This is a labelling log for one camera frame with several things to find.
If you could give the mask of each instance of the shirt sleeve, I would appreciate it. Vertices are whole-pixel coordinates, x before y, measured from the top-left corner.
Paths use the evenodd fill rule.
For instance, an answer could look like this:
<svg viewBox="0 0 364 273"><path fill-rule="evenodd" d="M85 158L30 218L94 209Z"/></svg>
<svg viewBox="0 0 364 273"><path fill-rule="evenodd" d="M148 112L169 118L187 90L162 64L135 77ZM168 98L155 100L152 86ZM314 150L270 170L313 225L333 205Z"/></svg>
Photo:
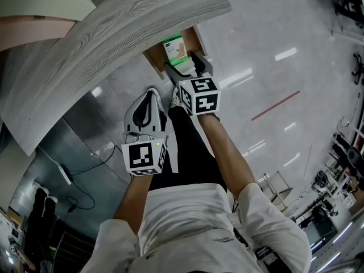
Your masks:
<svg viewBox="0 0 364 273"><path fill-rule="evenodd" d="M100 226L92 256L81 273L126 273L138 257L137 238L123 220L107 220Z"/></svg>
<svg viewBox="0 0 364 273"><path fill-rule="evenodd" d="M249 184L240 193L239 216L254 243L279 254L292 272L308 272L312 254L307 235L271 203L258 184Z"/></svg>

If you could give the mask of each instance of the tiled floor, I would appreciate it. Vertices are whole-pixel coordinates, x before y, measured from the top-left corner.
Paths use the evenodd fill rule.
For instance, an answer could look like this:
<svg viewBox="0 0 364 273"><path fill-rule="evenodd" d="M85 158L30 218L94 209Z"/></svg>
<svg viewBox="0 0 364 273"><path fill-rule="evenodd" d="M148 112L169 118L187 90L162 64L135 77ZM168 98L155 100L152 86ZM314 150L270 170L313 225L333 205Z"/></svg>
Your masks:
<svg viewBox="0 0 364 273"><path fill-rule="evenodd" d="M229 1L232 13L198 27L216 80L225 86L221 121L257 180L267 173L280 188L273 174L281 172L293 187L289 203L326 162L338 121L353 115L361 91L351 76L353 53L361 47L331 36L335 16L330 0ZM139 55L98 85L101 94L87 94L69 111L68 115L76 109L86 112L98 126L99 132L80 137L102 159L109 154L110 142L123 143L125 111L150 85L160 89L168 104L171 83L162 81ZM66 120L76 129L77 120L70 122L68 115ZM170 122L167 133L176 171ZM115 162L109 166L127 181L122 161Z"/></svg>

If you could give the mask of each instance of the white t-shirt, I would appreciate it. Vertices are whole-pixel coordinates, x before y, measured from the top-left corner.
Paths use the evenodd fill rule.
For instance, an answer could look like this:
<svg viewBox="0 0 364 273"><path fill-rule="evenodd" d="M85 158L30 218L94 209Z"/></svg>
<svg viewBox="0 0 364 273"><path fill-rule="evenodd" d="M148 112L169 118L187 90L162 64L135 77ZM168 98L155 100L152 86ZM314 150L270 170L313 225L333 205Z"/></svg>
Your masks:
<svg viewBox="0 0 364 273"><path fill-rule="evenodd" d="M137 238L127 222L101 224L94 252L82 273L262 272L235 237L226 192L218 184L194 184L148 193ZM268 246L292 272L308 272L305 233L279 212L257 184L239 195L239 232Z"/></svg>

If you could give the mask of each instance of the white sneaker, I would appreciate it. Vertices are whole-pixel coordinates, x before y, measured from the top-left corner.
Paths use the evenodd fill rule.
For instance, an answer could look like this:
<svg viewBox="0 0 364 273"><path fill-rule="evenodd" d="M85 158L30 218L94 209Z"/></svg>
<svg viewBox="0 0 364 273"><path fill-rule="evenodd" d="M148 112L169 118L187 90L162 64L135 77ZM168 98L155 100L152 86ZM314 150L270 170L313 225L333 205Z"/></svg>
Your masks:
<svg viewBox="0 0 364 273"><path fill-rule="evenodd" d="M183 107L183 109L187 112L185 104L181 101L181 99L179 97L179 89L177 87L175 87L174 90L173 90L172 99L171 99L171 103L169 105L169 109L171 109L173 107L176 107L176 106Z"/></svg>
<svg viewBox="0 0 364 273"><path fill-rule="evenodd" d="M57 203L57 202L58 202L58 199L57 199L57 197L56 197L56 196L48 195L48 196L47 196L47 198L52 199L55 203Z"/></svg>
<svg viewBox="0 0 364 273"><path fill-rule="evenodd" d="M42 189L47 195L49 195L49 190L46 187L40 185L38 182L34 181L32 186L35 190Z"/></svg>
<svg viewBox="0 0 364 273"><path fill-rule="evenodd" d="M163 104L162 104L162 98L160 98L160 94L159 94L158 90L156 88L154 88L154 87L149 87L147 92L148 91L152 91L154 93L154 95L157 98L157 104L158 104L159 110L161 110L163 113L165 113L164 107L163 107Z"/></svg>

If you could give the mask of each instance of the red line on floor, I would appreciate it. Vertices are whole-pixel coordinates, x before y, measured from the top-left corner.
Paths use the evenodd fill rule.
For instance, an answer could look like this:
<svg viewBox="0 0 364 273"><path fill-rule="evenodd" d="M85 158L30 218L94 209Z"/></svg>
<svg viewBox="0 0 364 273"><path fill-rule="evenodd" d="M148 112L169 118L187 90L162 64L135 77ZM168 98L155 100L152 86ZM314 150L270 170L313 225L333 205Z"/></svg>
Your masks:
<svg viewBox="0 0 364 273"><path fill-rule="evenodd" d="M287 100L291 99L293 96L299 94L300 91L294 92L294 94L289 95L288 97L286 97L285 99L279 101L278 103L276 103L275 105L269 107L267 110L263 111L262 113L259 113L257 116L253 117L251 119L251 121L256 120L257 118L261 117L262 115L265 115L268 111L271 111L272 109L276 108L277 106L281 105L282 103L285 103Z"/></svg>

